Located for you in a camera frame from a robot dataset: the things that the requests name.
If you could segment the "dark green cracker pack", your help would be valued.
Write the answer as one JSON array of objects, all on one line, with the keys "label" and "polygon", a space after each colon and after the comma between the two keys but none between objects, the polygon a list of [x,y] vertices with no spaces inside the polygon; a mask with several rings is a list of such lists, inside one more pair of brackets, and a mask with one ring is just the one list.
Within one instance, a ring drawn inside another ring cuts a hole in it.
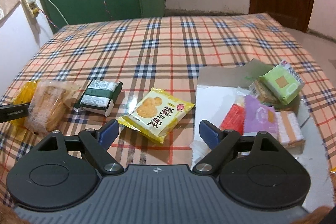
[{"label": "dark green cracker pack", "polygon": [[121,81],[91,80],[75,103],[74,110],[77,113],[85,110],[108,117],[114,108],[122,86]]}]

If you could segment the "clear snack pack red label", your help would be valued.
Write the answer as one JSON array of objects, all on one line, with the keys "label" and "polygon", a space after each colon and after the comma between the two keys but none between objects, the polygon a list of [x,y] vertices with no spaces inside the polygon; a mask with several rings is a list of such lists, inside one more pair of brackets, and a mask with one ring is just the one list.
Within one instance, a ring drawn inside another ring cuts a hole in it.
[{"label": "clear snack pack red label", "polygon": [[240,135],[244,132],[245,121],[245,95],[237,94],[234,104],[220,125],[221,130],[235,130]]}]

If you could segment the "brown white wafer pack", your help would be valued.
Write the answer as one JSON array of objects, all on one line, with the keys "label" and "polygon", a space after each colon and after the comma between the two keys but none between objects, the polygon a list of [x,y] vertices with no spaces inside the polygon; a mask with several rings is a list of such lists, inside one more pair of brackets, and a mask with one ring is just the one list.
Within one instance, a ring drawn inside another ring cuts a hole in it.
[{"label": "brown white wafer pack", "polygon": [[292,111],[276,112],[278,141],[285,148],[303,147],[305,138],[301,132],[297,117]]}]

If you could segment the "yellow biscuit pack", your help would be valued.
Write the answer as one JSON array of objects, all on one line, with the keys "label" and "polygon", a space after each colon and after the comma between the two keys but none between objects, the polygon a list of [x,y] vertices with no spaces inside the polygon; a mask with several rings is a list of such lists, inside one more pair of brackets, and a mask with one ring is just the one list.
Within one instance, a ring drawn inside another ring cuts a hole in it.
[{"label": "yellow biscuit pack", "polygon": [[193,107],[194,104],[175,98],[165,90],[151,88],[129,114],[117,118],[117,121],[162,145],[167,134]]}]

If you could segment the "clear cake slices pack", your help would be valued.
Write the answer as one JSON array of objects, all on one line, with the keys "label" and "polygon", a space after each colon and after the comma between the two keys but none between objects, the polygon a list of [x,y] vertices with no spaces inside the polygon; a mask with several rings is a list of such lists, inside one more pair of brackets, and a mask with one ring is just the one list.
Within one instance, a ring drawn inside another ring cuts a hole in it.
[{"label": "clear cake slices pack", "polygon": [[264,105],[276,106],[280,103],[275,95],[260,80],[255,80],[250,84],[248,89],[250,95],[258,99]]}]

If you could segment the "large clear bread pack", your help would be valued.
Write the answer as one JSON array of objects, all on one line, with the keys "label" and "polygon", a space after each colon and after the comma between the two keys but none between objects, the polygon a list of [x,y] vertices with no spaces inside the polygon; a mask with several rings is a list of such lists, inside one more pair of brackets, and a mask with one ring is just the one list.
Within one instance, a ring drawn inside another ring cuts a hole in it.
[{"label": "large clear bread pack", "polygon": [[37,134],[56,130],[79,90],[79,85],[69,81],[40,81],[29,105],[25,127]]}]

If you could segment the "plaid tablecloth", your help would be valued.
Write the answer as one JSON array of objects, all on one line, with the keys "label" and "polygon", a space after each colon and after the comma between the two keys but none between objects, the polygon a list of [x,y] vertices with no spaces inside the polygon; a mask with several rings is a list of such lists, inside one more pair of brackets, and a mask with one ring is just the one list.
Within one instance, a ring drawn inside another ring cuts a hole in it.
[{"label": "plaid tablecloth", "polygon": [[332,205],[329,169],[335,167],[335,87],[302,44],[266,14],[128,19],[63,27],[24,63],[1,102],[31,80],[60,80],[86,87],[93,79],[121,81],[111,116],[127,113],[152,88],[194,102],[199,70],[238,67],[253,59],[288,61],[305,81],[301,97],[314,129],[300,157],[311,172],[306,208]]}]

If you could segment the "light green biscuit pack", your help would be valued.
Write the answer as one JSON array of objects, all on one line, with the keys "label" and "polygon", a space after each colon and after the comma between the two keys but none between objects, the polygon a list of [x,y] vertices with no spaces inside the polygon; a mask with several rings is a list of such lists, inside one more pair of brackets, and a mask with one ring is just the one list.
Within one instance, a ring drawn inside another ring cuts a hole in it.
[{"label": "light green biscuit pack", "polygon": [[305,85],[299,74],[286,60],[282,60],[269,72],[258,77],[258,80],[260,80],[283,105],[290,104]]}]

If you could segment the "yellow wall socket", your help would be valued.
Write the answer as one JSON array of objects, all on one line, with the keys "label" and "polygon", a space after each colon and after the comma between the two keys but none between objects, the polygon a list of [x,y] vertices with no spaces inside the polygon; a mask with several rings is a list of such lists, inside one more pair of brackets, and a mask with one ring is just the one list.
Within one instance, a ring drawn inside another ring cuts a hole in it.
[{"label": "yellow wall socket", "polygon": [[39,15],[39,8],[36,4],[36,0],[22,0],[22,4],[31,18],[36,18]]}]

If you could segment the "white cardboard box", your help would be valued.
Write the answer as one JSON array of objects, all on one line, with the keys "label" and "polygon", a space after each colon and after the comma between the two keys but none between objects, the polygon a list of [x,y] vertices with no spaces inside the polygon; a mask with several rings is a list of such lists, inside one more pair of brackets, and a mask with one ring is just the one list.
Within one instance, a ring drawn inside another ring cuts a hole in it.
[{"label": "white cardboard box", "polygon": [[256,136],[267,131],[308,171],[311,188],[303,206],[308,211],[326,205],[334,206],[335,194],[329,173],[329,162],[321,134],[303,98],[296,96],[282,105],[259,81],[272,70],[271,65],[253,59],[235,68],[202,67],[196,89],[193,164],[206,156],[220,142],[219,133],[202,132],[201,121],[224,128],[224,118],[231,109],[245,110],[239,131]]}]

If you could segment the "purple snack pack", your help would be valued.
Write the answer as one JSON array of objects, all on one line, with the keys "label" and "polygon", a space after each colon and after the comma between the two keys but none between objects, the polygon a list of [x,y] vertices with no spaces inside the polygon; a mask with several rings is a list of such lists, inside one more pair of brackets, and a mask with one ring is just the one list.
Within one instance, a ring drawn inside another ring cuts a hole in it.
[{"label": "purple snack pack", "polygon": [[259,131],[270,133],[275,139],[278,137],[278,124],[274,107],[262,104],[251,95],[245,99],[244,136],[256,136]]}]

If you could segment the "yellow orange snack pack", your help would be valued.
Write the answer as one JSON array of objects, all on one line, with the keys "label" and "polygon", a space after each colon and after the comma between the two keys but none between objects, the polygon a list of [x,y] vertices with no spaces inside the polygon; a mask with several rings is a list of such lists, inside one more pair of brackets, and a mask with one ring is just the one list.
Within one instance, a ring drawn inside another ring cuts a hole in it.
[{"label": "yellow orange snack pack", "polygon": [[[18,92],[16,92],[14,98],[11,100],[13,105],[20,105],[23,103],[30,103],[34,92],[37,88],[39,80],[33,80],[26,82]],[[10,121],[13,126],[24,127],[25,118],[19,118],[13,121]]]}]

